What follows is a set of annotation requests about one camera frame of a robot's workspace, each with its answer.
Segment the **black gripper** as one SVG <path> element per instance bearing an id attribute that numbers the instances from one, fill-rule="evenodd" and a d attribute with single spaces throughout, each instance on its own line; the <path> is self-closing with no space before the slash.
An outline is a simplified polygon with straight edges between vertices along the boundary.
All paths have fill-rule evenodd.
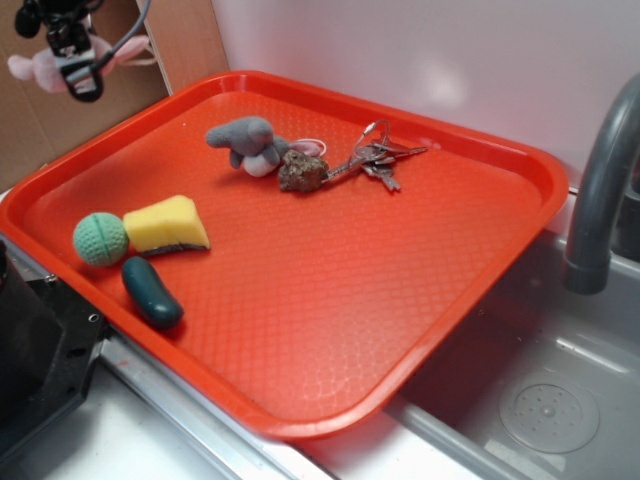
<path id="1" fill-rule="evenodd" d="M 14 19 L 16 33 L 34 38 L 44 26 L 54 66 L 71 96 L 81 102 L 99 100 L 104 92 L 102 75 L 95 69 L 96 49 L 84 21 L 102 1 L 26 0 Z"/>

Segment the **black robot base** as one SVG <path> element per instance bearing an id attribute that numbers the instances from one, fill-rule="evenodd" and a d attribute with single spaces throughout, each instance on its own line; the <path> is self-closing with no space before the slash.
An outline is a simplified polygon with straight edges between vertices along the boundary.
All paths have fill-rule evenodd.
<path id="1" fill-rule="evenodd" d="M 105 319 L 63 280 L 27 280 L 1 243 L 1 461 L 87 397 Z"/>

